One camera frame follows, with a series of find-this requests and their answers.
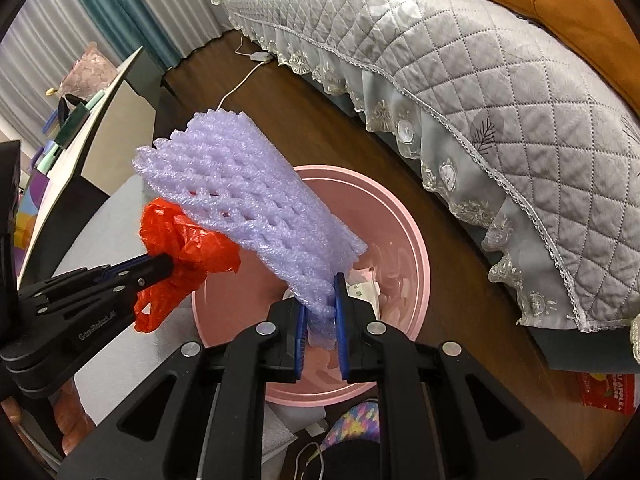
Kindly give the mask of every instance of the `pink bucket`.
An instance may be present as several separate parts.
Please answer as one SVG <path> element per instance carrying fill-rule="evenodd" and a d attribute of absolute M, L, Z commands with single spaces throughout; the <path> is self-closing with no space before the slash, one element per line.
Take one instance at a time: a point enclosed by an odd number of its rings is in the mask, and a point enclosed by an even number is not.
<path fill-rule="evenodd" d="M 374 267 L 381 291 L 382 319 L 415 340 L 427 312 L 430 270 L 420 230 L 402 203 L 370 178 L 335 166 L 300 166 L 302 180 L 332 213 L 362 238 L 369 250 L 356 269 Z M 287 285 L 258 259 L 241 250 L 237 274 L 210 274 L 193 293 L 193 313 L 203 343 L 215 346 L 263 321 Z M 326 406 L 374 386 L 340 379 L 337 351 L 307 346 L 302 379 L 267 386 L 267 400 L 287 406 Z"/>

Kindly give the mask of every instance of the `white cable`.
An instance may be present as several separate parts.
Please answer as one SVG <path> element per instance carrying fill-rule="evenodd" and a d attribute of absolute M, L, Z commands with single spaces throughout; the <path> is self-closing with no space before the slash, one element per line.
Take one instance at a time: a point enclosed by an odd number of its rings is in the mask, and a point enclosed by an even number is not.
<path fill-rule="evenodd" d="M 244 52 L 238 52 L 242 48 L 242 42 L 244 41 L 244 36 L 240 36 L 240 46 L 236 48 L 235 54 L 240 54 L 240 56 L 250 56 L 251 54 L 245 54 Z"/>
<path fill-rule="evenodd" d="M 260 68 L 262 65 L 266 65 L 267 63 L 268 63 L 267 61 L 261 61 L 261 62 L 260 62 L 260 63 L 258 63 L 256 66 L 254 66 L 254 67 L 251 69 L 251 72 L 249 72 L 249 73 L 244 77 L 244 79 L 242 79 L 242 81 L 238 83 L 238 86 L 236 86 L 236 87 L 235 87 L 231 92 L 229 92 L 228 94 L 226 94 L 226 95 L 222 98 L 222 101 L 220 101 L 220 104 L 218 105 L 218 108 L 216 108 L 216 111 L 220 110 L 220 107 L 222 106 L 222 103 L 225 101 L 225 99 L 226 99 L 227 97 L 229 97 L 233 92 L 235 92 L 236 90 L 238 90 L 238 89 L 239 89 L 239 88 L 244 84 L 244 82 L 245 82 L 247 79 L 249 79 L 249 76 L 250 76 L 252 73 L 254 73 L 256 69 Z"/>
<path fill-rule="evenodd" d="M 320 457 L 320 476 L 318 477 L 318 480 L 322 480 L 322 477 L 324 476 L 324 458 L 322 457 L 322 449 L 320 449 L 320 445 L 317 442 L 309 442 L 298 453 L 298 456 L 296 457 L 296 470 L 293 473 L 293 480 L 296 480 L 298 478 L 298 466 L 300 465 L 300 457 L 311 446 L 316 446 L 318 448 L 318 456 Z M 306 465 L 309 465 L 309 462 L 311 462 L 311 458 L 307 460 Z"/>
<path fill-rule="evenodd" d="M 53 464 L 55 464 L 56 466 L 60 467 L 60 465 L 62 464 L 62 462 L 60 462 L 59 459 L 57 459 L 56 457 L 54 457 L 49 451 L 47 451 L 46 449 L 44 449 L 40 444 L 37 443 L 37 441 L 20 425 L 18 424 L 18 429 L 22 432 L 22 434 L 28 439 L 29 442 L 31 442 L 33 444 L 33 447 L 36 449 L 36 451 L 38 453 L 40 453 L 42 455 L 43 458 L 46 458 L 48 460 L 51 460 L 51 462 Z"/>

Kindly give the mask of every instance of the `red packaging bag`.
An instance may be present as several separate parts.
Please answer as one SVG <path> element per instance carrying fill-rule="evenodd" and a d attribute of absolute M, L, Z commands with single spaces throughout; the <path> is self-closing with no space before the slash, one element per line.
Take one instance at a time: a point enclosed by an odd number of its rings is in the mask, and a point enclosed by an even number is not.
<path fill-rule="evenodd" d="M 640 404 L 640 375 L 578 373 L 582 403 L 633 415 Z"/>
<path fill-rule="evenodd" d="M 142 213 L 140 238 L 151 256 L 167 253 L 174 261 L 170 277 L 141 290 L 134 306 L 135 329 L 153 332 L 178 304 L 197 290 L 209 272 L 238 272 L 240 247 L 225 235 L 207 231 L 180 206 L 156 198 Z M 149 305 L 149 313 L 143 312 Z"/>

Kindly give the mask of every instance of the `orange pillow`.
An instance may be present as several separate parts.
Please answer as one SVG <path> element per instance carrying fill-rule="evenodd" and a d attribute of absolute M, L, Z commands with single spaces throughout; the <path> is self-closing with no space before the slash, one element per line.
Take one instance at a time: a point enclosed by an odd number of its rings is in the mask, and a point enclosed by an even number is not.
<path fill-rule="evenodd" d="M 492 0 L 536 19 L 640 115 L 640 43 L 613 0 Z"/>

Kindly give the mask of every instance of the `silver screw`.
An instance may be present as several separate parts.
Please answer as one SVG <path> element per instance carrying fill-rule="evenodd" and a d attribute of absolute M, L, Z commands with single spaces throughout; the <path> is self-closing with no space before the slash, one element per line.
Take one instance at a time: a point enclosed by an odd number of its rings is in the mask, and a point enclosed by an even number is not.
<path fill-rule="evenodd" d="M 442 351 L 449 357 L 458 357 L 462 354 L 462 346 L 453 341 L 447 341 L 442 345 Z"/>
<path fill-rule="evenodd" d="M 271 335 L 276 331 L 276 326 L 271 321 L 263 321 L 255 327 L 255 331 L 260 335 Z"/>
<path fill-rule="evenodd" d="M 367 332 L 371 335 L 383 335 L 386 332 L 386 325 L 379 321 L 372 321 L 367 325 Z"/>
<path fill-rule="evenodd" d="M 185 343 L 182 345 L 180 352 L 182 352 L 182 355 L 185 357 L 194 357 L 200 353 L 200 345 L 195 341 Z"/>

